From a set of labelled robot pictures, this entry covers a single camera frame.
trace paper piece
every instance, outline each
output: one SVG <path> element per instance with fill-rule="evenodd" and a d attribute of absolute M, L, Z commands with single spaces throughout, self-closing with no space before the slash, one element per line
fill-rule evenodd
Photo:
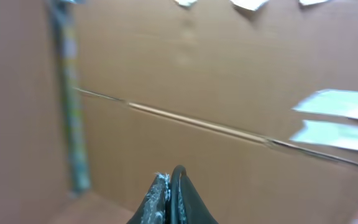
<path fill-rule="evenodd" d="M 319 4 L 319 3 L 323 3 L 323 2 L 327 2 L 329 0 L 299 0 L 299 3 L 302 6 L 310 6 L 312 4 Z"/>
<path fill-rule="evenodd" d="M 175 0 L 180 6 L 183 7 L 190 7 L 192 6 L 197 0 Z"/>
<path fill-rule="evenodd" d="M 263 6 L 268 0 L 231 0 L 233 4 L 244 9 L 256 11 Z"/>
<path fill-rule="evenodd" d="M 321 90 L 296 107 L 296 111 L 358 119 L 358 91 Z"/>
<path fill-rule="evenodd" d="M 292 141 L 341 147 L 358 151 L 358 126 L 324 121 L 303 121 L 305 127 Z"/>

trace brown surface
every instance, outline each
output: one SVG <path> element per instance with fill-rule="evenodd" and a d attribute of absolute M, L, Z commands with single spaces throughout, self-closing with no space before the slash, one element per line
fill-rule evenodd
<path fill-rule="evenodd" d="M 155 172 L 183 164 L 219 223 L 350 223 L 358 170 L 86 96 L 95 191 L 134 211 Z"/>
<path fill-rule="evenodd" d="M 67 200 L 43 1 L 0 1 L 0 224 L 46 223 Z"/>
<path fill-rule="evenodd" d="M 230 1 L 94 0 L 75 12 L 91 91 L 286 140 L 315 118 L 291 110 L 300 100 L 358 90 L 358 1 L 274 0 L 243 16 Z"/>
<path fill-rule="evenodd" d="M 49 224 L 125 224 L 133 214 L 93 192 L 88 192 L 67 206 Z"/>

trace white paper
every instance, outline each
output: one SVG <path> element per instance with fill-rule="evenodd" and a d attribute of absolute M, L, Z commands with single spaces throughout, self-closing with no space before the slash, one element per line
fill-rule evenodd
<path fill-rule="evenodd" d="M 256 11 L 263 6 L 268 0 L 231 0 L 233 4 L 244 9 Z"/>
<path fill-rule="evenodd" d="M 358 91 L 321 90 L 301 101 L 294 110 L 358 119 Z"/>
<path fill-rule="evenodd" d="M 323 3 L 329 0 L 299 0 L 300 4 L 302 4 L 302 6 L 310 6 L 312 4 L 319 4 L 319 3 Z"/>
<path fill-rule="evenodd" d="M 190 7 L 192 6 L 197 0 L 175 0 L 180 6 L 183 7 Z"/>
<path fill-rule="evenodd" d="M 292 141 L 340 147 L 358 151 L 358 126 L 324 121 L 303 121 L 305 127 Z"/>

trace brown cardboard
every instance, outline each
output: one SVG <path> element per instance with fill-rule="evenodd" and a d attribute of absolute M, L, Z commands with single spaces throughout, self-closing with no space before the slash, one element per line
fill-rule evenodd
<path fill-rule="evenodd" d="M 134 211 L 155 172 L 183 164 L 219 223 L 350 223 L 358 169 L 85 95 L 93 187 Z"/>
<path fill-rule="evenodd" d="M 0 1 L 0 224 L 46 223 L 67 201 L 43 1 Z"/>
<path fill-rule="evenodd" d="M 230 1 L 94 0 L 75 7 L 82 87 L 287 140 L 315 91 L 358 91 L 358 1 L 252 14 Z M 358 161 L 358 152 L 308 146 Z"/>

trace cardboard panel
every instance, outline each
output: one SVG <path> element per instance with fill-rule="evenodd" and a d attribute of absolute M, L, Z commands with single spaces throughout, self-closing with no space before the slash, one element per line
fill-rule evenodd
<path fill-rule="evenodd" d="M 183 164 L 219 223 L 350 223 L 358 169 L 85 96 L 94 189 L 134 211 L 155 172 Z"/>
<path fill-rule="evenodd" d="M 174 1 L 94 0 L 75 14 L 81 84 L 109 96 L 286 140 L 308 117 L 291 110 L 300 100 L 358 91 L 358 1 L 275 0 L 250 14 L 230 1 L 186 11 Z"/>
<path fill-rule="evenodd" d="M 67 201 L 43 1 L 0 1 L 0 224 L 46 223 Z"/>

